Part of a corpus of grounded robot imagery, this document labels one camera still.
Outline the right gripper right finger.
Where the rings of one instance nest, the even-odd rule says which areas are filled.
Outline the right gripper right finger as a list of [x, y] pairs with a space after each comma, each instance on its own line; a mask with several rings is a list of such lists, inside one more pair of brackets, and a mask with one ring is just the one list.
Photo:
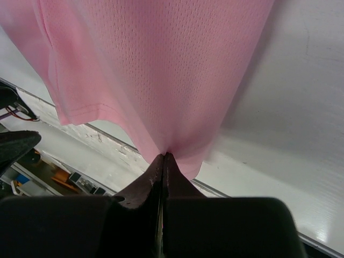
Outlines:
[[165, 257], [305, 257], [287, 206], [271, 197], [208, 198], [164, 156]]

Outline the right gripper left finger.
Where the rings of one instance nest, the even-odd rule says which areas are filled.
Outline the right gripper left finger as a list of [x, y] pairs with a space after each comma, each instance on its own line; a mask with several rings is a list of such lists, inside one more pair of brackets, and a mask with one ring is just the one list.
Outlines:
[[159, 257], [164, 156], [114, 196], [1, 201], [1, 257]]

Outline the pink t-shirt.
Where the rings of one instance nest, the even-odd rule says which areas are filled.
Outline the pink t-shirt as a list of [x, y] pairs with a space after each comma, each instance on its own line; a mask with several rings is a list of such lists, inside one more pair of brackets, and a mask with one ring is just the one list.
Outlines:
[[249, 65], [273, 1], [1, 1], [1, 27], [62, 125], [119, 125], [188, 179]]

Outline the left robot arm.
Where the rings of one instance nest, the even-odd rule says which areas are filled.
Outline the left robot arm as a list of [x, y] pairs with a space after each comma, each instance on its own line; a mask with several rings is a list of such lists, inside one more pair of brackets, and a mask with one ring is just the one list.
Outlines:
[[[15, 117], [22, 121], [38, 122], [39, 118], [27, 106], [14, 87], [1, 83], [1, 109], [7, 111], [1, 119]], [[8, 131], [1, 133], [1, 175], [41, 141], [36, 131]]]

